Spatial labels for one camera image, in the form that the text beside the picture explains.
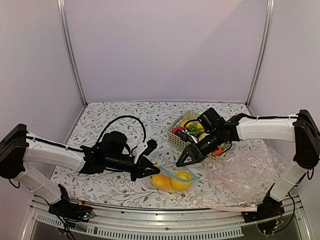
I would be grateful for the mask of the yellow mango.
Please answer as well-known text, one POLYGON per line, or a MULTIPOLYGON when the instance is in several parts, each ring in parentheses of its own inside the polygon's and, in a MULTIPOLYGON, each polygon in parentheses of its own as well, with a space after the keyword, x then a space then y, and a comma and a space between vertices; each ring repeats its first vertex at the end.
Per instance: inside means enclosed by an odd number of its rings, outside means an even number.
POLYGON ((172 188, 171 179, 162 174, 155 174, 150 179, 151 183, 159 189, 170 190, 172 188))

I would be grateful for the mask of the clear zip top bag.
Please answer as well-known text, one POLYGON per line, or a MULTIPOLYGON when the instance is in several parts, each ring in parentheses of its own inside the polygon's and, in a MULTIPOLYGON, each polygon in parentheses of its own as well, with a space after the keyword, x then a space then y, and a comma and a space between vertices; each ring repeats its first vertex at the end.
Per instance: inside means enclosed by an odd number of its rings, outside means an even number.
POLYGON ((160 173, 150 177, 151 184, 168 193, 187 192, 200 179, 187 167, 177 167, 174 163, 156 165, 160 173))

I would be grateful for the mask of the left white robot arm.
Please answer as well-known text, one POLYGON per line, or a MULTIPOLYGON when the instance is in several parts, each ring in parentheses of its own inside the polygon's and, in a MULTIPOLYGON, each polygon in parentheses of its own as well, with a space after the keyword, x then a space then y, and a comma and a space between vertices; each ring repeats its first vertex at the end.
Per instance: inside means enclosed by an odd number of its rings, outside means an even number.
POLYGON ((157 142, 150 139, 131 150, 127 137, 112 131, 92 147, 73 148, 41 139, 20 123, 0 141, 0 176, 17 181, 42 197, 50 214, 74 222, 88 222, 95 216, 93 209, 84 201, 72 203, 64 186, 51 182, 29 163, 60 166, 85 175, 124 172, 129 173, 134 182, 160 173, 160 169, 147 159, 156 147, 157 142))

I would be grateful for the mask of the yellow lemon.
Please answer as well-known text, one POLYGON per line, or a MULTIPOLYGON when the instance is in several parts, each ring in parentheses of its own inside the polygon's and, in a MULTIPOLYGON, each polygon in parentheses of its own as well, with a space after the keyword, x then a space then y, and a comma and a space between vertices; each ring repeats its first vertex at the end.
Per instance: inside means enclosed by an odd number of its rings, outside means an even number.
MULTIPOLYGON (((183 179, 183 180, 191 180, 192 179, 192 176, 188 172, 185 172, 185 171, 177 172, 175 174, 175 176, 180 179, 183 179)), ((184 182, 184 181, 181 181, 181 180, 174 178, 174 177, 171 177, 170 181, 171 181, 172 189, 176 192, 185 192, 192 185, 191 181, 184 182)))

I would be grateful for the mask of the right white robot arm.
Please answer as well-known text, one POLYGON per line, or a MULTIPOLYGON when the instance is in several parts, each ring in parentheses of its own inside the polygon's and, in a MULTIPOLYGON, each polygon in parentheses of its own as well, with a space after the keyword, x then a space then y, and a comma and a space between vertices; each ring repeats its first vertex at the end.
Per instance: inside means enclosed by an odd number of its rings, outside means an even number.
POLYGON ((293 162, 274 183, 256 212, 243 212, 245 222, 272 218, 284 213, 283 199, 320 160, 320 131, 308 110, 288 116, 249 116, 244 113, 225 120, 212 107, 197 117, 207 134, 199 142, 188 144, 177 167, 202 162, 218 146, 247 139, 280 140, 295 143, 293 162))

